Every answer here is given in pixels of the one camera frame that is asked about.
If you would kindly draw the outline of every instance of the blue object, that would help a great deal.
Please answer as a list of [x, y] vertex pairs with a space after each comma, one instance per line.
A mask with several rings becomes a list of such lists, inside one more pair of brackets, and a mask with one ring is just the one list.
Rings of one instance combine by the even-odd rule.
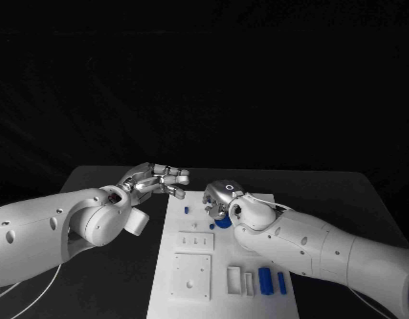
[[266, 296], [273, 294], [273, 282], [270, 280], [269, 268], [258, 268], [258, 288], [261, 290], [261, 294]]
[[287, 294], [287, 290], [284, 288], [284, 278], [283, 278], [283, 273], [277, 272], [277, 278], [279, 278], [279, 287], [280, 287], [280, 293]]
[[215, 225], [217, 225], [220, 228], [227, 228], [227, 227], [230, 226], [230, 216], [228, 216], [228, 214], [225, 214], [222, 220], [215, 221]]

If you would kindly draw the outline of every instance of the black background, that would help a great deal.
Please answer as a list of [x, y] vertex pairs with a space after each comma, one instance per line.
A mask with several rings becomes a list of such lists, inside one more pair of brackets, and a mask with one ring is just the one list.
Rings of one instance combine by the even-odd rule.
[[409, 1], [0, 6], [0, 205], [145, 161], [358, 171], [409, 239]]

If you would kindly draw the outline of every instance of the robotic arm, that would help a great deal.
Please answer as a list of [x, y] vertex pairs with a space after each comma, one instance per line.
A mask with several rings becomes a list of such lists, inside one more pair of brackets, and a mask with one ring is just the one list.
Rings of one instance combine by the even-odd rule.
[[122, 229], [139, 235], [148, 215], [132, 206], [151, 193], [184, 199], [171, 185], [188, 184], [189, 172], [143, 163], [117, 184], [40, 197], [0, 207], [0, 287], [15, 284], [106, 245]]
[[336, 282], [409, 319], [409, 249], [339, 230], [313, 216], [270, 208], [228, 180], [207, 185], [214, 220], [230, 218], [238, 244], [297, 275]]

